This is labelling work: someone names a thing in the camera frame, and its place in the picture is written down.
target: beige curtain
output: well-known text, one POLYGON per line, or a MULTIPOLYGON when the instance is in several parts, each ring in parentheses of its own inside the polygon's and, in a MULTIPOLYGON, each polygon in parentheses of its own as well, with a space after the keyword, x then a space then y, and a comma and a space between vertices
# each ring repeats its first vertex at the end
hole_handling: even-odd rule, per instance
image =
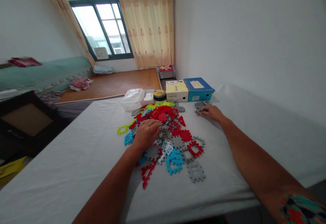
POLYGON ((81 47, 86 52, 86 55, 87 55, 87 58, 88 58, 90 64, 92 65, 92 67, 94 67, 94 65, 96 65, 95 61, 94 61, 92 55, 88 51, 86 41, 84 39, 82 31, 80 30, 78 22, 75 18, 75 14, 71 9, 71 6, 70 6, 68 0, 52 0, 52 2, 54 3, 54 5, 58 9, 58 11, 60 12, 63 19, 69 25, 70 29, 74 33, 74 35, 77 38, 78 42, 80 43, 81 47))
POLYGON ((173 0, 120 0, 138 68, 174 64, 173 0))

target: window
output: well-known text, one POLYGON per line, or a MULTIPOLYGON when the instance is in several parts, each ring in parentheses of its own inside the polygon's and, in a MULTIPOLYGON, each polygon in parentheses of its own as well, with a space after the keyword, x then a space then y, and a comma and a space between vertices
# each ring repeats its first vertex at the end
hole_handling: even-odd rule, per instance
POLYGON ((95 61, 99 61, 94 50, 98 47, 107 50, 109 59, 133 57, 119 0, 68 1, 95 61))

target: window frame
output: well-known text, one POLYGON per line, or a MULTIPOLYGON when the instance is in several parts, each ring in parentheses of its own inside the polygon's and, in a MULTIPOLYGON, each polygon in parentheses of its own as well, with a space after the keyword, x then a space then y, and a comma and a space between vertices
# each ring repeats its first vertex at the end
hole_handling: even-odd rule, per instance
POLYGON ((110 51, 111 51, 111 55, 109 55, 109 58, 108 59, 97 59, 97 57, 95 55, 95 52, 94 52, 93 48, 91 47, 91 45, 89 44, 88 39, 87 39, 87 37, 86 37, 83 29, 81 28, 80 23, 79 23, 79 21, 78 21, 77 18, 76 18, 76 20, 77 20, 78 25, 79 25, 79 27, 81 29, 81 32, 83 33, 84 39, 85 39, 86 44, 87 44, 87 47, 88 47, 88 51, 92 55, 92 57, 94 58, 94 60, 96 62, 107 61, 107 60, 117 60, 117 59, 124 59, 124 58, 133 58, 134 57, 133 52, 132 52, 132 49, 131 49, 131 45, 130 45, 129 36, 127 34, 127 29, 126 29, 126 25, 125 25, 125 21, 124 21, 123 15, 122 15, 122 11, 121 11, 121 6, 120 6, 120 1, 119 0, 68 0, 68 1, 69 1, 69 4, 70 4, 70 6, 72 8, 73 7, 78 7, 78 6, 92 6, 94 8, 94 11, 95 11, 95 14, 97 16, 98 22, 99 22, 99 24, 101 26, 101 29, 102 29, 103 34, 104 34, 104 37, 105 37, 105 39, 106 39, 106 41, 108 43, 108 46, 110 48, 110 51), (108 36, 108 34, 107 34, 107 32, 106 32, 106 30, 104 28, 102 19, 100 17, 100 14, 98 12, 97 7, 96 7, 96 5, 100 5, 100 4, 110 4, 111 5, 113 16, 114 16, 114 19, 111 19, 111 20, 115 20, 115 22, 117 24, 118 31, 119 31, 119 35, 120 35, 120 38, 121 38, 121 41, 122 41, 122 44, 123 44, 123 47, 124 47, 125 51, 127 51, 126 50, 126 47, 125 47, 125 44, 123 42, 123 38, 122 38, 122 34, 121 34, 121 31, 120 31, 119 25, 118 25, 118 20, 121 20, 122 21, 122 25, 123 25, 123 28, 124 28, 124 31, 125 31, 125 35, 126 35, 126 38, 127 38, 127 42, 128 42, 128 47, 129 47, 130 53, 121 53, 121 54, 115 54, 114 53, 112 44, 111 44, 111 42, 109 40, 109 36, 108 36), (116 18, 112 4, 117 4, 121 18, 116 18))

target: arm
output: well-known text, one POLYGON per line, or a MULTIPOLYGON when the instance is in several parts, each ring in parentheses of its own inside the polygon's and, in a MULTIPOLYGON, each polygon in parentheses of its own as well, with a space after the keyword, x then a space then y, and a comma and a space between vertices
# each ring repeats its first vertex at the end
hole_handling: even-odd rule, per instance
POLYGON ((162 123, 158 120, 143 121, 133 144, 95 190, 79 212, 76 223, 117 223, 120 218, 132 171, 141 154, 153 144, 162 123))
POLYGON ((272 217, 283 223, 280 206, 289 194, 315 199, 289 172, 264 149, 243 133, 216 106, 204 106, 201 112, 218 122, 229 142, 239 171, 272 217))

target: blue box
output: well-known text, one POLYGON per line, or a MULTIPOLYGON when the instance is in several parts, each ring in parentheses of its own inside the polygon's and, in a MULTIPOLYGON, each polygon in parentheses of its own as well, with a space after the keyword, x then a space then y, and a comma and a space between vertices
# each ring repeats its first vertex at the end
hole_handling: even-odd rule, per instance
POLYGON ((202 78, 183 79, 189 89, 188 102, 209 101, 215 90, 202 78))

